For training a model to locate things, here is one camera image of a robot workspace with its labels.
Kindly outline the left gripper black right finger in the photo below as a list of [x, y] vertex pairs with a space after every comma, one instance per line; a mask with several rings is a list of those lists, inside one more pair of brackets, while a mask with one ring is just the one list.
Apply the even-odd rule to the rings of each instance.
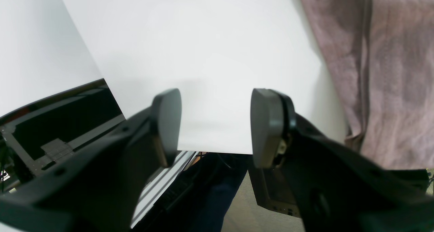
[[254, 89], [251, 161], [281, 169], [307, 232], [432, 232], [427, 173], [385, 170], [321, 133], [287, 95]]

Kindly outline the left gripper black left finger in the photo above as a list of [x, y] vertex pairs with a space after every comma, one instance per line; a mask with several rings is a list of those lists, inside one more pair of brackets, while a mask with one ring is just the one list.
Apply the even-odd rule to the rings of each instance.
[[109, 135], [1, 197], [1, 223], [25, 232], [127, 232], [147, 181], [173, 165], [182, 113], [178, 89]]

